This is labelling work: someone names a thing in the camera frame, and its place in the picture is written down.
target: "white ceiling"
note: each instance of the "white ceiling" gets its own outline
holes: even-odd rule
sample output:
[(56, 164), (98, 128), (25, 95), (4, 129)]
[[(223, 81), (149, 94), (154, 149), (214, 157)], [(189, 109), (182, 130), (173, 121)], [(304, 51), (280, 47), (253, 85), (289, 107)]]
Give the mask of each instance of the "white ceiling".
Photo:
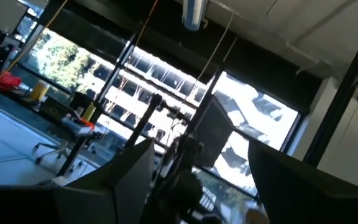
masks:
[[(236, 9), (235, 33), (320, 77), (343, 76), (358, 49), (358, 0), (216, 1)], [(213, 2), (206, 13), (222, 26), (230, 15)]]

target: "wall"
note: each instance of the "wall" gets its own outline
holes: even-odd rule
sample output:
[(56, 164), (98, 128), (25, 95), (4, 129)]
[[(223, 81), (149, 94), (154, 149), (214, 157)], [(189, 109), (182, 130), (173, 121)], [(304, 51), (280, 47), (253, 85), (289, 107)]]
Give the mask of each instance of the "wall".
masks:
[(27, 10), (16, 0), (0, 0), (0, 30), (11, 33)]
[[(323, 81), (312, 104), (310, 115), (301, 124), (290, 149), (290, 154), (296, 159), (302, 160), (305, 156), (336, 93), (334, 83), (332, 78)], [(349, 103), (318, 169), (358, 185), (358, 102), (356, 100)]]

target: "office chair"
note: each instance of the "office chair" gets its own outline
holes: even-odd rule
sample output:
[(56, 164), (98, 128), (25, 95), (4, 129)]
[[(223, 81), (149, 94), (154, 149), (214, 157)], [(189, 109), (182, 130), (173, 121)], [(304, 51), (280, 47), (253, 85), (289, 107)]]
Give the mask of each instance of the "office chair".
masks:
[[(80, 92), (76, 92), (74, 93), (73, 95), (73, 99), (71, 100), (70, 104), (69, 104), (69, 107), (73, 110), (77, 110), (79, 107), (83, 108), (83, 113), (85, 112), (85, 109), (86, 107), (88, 107), (88, 105), (93, 102), (93, 100), (89, 97), (87, 97), (85, 94), (83, 93), (80, 93)], [(96, 110), (95, 112), (93, 113), (91, 119), (90, 119), (90, 122), (91, 123), (96, 123), (97, 120), (99, 119), (99, 117), (101, 116), (102, 112), (103, 112), (103, 109), (102, 107), (100, 106), (100, 104), (98, 103), (95, 103), (93, 102), (96, 106)], [(36, 158), (35, 160), (35, 163), (36, 164), (40, 164), (42, 159), (45, 157), (45, 156), (52, 156), (52, 155), (56, 155), (58, 154), (57, 156), (57, 159), (60, 159), (62, 156), (64, 157), (68, 157), (69, 153), (67, 151), (67, 148), (69, 146), (69, 144), (71, 142), (75, 142), (75, 139), (73, 139), (71, 137), (70, 134), (68, 134), (67, 132), (65, 131), (62, 131), (61, 129), (59, 129), (57, 126), (52, 126), (49, 131), (56, 135), (58, 138), (61, 139), (60, 141), (60, 144), (58, 146), (56, 145), (51, 145), (51, 144), (46, 144), (46, 143), (38, 143), (34, 146), (33, 148), (33, 152), (36, 152), (38, 150), (38, 148), (40, 146), (43, 146), (43, 147), (47, 147), (49, 149), (54, 149), (54, 151), (52, 152), (48, 152), (48, 153), (45, 153), (43, 155), (41, 155), (40, 157)], [(85, 150), (88, 150), (90, 147), (91, 147), (91, 140), (85, 142), (84, 144), (84, 149)], [(80, 161), (77, 166), (80, 167), (83, 165), (83, 161)], [(68, 170), (68, 173), (71, 174), (73, 172), (73, 168), (74, 168), (75, 165), (71, 166)]]

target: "metal frame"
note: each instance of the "metal frame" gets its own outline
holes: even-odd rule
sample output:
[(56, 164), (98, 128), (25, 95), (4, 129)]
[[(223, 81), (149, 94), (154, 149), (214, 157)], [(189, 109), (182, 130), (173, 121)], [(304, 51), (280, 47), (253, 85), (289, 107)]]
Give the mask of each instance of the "metal frame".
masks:
[(355, 84), (355, 81), (357, 80), (357, 77), (358, 51), (317, 130), (305, 157), (303, 158), (303, 162), (313, 167), (317, 167), (320, 163), (320, 160), (356, 91), (358, 83)]

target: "floor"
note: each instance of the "floor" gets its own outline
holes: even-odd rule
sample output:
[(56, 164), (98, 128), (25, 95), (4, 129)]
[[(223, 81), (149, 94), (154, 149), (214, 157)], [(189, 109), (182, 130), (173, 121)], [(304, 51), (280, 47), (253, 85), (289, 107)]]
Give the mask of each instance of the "floor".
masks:
[[(0, 185), (33, 185), (56, 176), (65, 158), (58, 160), (56, 156), (48, 156), (40, 165), (36, 165), (35, 159), (50, 151), (40, 147), (37, 152), (33, 152), (33, 147), (39, 142), (53, 144), (0, 111)], [(94, 166), (85, 163), (76, 167), (67, 179), (73, 181), (93, 170)]]

